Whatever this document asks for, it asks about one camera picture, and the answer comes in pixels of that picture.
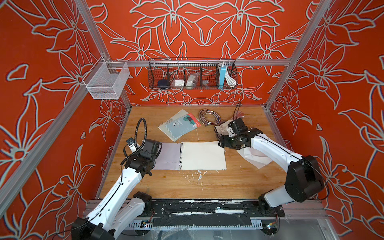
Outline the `torn white notebook page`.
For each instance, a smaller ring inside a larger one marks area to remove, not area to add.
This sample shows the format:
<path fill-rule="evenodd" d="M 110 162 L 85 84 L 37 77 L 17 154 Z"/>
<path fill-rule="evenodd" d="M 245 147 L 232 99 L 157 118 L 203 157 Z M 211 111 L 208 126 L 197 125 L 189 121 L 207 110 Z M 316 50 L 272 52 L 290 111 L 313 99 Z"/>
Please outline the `torn white notebook page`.
<path fill-rule="evenodd" d="M 267 157 L 265 154 L 253 148 L 247 147 L 241 150 L 237 150 L 237 152 L 240 154 L 242 158 L 244 158 L 246 161 L 251 163 L 257 169 L 261 169 L 272 162 L 272 160 L 269 157 Z"/>

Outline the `teal steno notes notebook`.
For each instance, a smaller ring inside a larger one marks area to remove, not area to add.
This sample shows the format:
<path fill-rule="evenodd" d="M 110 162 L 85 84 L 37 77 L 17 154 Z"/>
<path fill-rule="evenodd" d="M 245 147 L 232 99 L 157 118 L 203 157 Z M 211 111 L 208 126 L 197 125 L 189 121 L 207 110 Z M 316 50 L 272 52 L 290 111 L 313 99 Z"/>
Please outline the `teal steno notes notebook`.
<path fill-rule="evenodd" d="M 180 117 L 166 125 L 172 135 L 176 138 L 180 138 L 181 136 L 199 128 L 200 126 L 201 123 L 192 113 Z"/>

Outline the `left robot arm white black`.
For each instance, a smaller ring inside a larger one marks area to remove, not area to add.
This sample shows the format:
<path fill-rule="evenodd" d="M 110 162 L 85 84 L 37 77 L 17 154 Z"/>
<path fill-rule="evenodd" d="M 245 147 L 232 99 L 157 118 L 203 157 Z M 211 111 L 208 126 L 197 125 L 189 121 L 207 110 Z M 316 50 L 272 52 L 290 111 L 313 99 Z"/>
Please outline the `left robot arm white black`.
<path fill-rule="evenodd" d="M 71 226 L 73 240 L 116 240 L 128 225 L 141 214 L 151 211 L 152 197 L 137 192 L 127 205 L 125 201 L 144 178 L 152 175 L 162 143 L 149 140 L 147 122 L 140 118 L 135 133 L 144 125 L 144 139 L 136 150 L 121 162 L 121 175 L 101 202 L 85 217 L 77 218 Z"/>

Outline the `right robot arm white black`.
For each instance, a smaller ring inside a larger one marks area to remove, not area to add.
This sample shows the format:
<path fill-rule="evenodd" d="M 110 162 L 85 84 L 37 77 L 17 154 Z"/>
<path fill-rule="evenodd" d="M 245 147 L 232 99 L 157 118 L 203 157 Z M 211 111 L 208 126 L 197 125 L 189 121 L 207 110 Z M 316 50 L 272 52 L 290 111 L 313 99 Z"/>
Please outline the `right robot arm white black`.
<path fill-rule="evenodd" d="M 259 211 L 270 211 L 280 205 L 309 200 L 320 193 L 326 181 L 315 157 L 302 156 L 271 140 L 261 130 L 248 128 L 242 119 L 227 124 L 228 133 L 220 136 L 218 145 L 233 150 L 257 150 L 286 172 L 284 185 L 259 197 Z"/>

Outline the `white sticker picture notebook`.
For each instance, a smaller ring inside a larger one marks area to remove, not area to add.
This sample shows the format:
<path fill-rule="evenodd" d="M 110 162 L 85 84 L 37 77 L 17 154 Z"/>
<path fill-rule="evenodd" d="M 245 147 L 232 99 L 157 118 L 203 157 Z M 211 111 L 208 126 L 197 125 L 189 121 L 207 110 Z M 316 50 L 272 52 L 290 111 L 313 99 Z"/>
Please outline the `white sticker picture notebook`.
<path fill-rule="evenodd" d="M 164 143 L 155 170 L 222 171 L 227 169 L 225 151 L 219 142 Z"/>

